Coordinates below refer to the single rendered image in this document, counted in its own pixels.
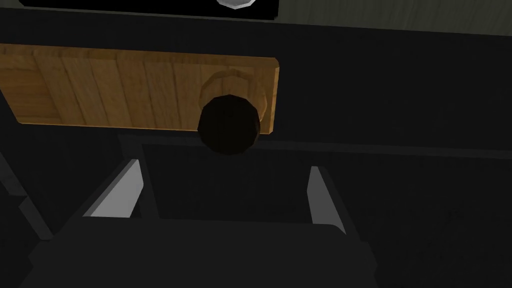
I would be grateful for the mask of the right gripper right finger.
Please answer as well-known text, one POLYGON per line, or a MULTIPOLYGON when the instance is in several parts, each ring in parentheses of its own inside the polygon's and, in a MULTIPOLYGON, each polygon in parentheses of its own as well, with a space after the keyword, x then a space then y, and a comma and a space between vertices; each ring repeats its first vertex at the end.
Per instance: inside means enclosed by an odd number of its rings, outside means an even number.
POLYGON ((310 168, 306 193, 313 224, 332 225, 349 239, 360 239, 349 211, 325 167, 310 168))

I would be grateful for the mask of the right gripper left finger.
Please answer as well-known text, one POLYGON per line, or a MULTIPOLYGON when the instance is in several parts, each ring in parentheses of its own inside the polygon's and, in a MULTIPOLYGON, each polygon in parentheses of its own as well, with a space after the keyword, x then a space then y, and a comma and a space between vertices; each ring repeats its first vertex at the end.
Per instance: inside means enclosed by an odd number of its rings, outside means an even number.
POLYGON ((143 217, 160 218, 154 203, 153 191, 150 184, 145 183, 143 165, 139 159, 127 159, 89 195, 72 214, 71 219, 130 218, 136 204, 140 204, 140 213, 143 217))

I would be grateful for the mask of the wooden drawer front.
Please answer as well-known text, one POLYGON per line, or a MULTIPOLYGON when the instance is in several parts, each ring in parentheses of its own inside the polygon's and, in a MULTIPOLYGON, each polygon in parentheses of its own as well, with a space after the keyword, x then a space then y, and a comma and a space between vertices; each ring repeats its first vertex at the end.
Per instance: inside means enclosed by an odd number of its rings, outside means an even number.
POLYGON ((195 131, 214 97, 247 98, 274 126, 271 57, 0 43, 0 91, 21 124, 195 131))

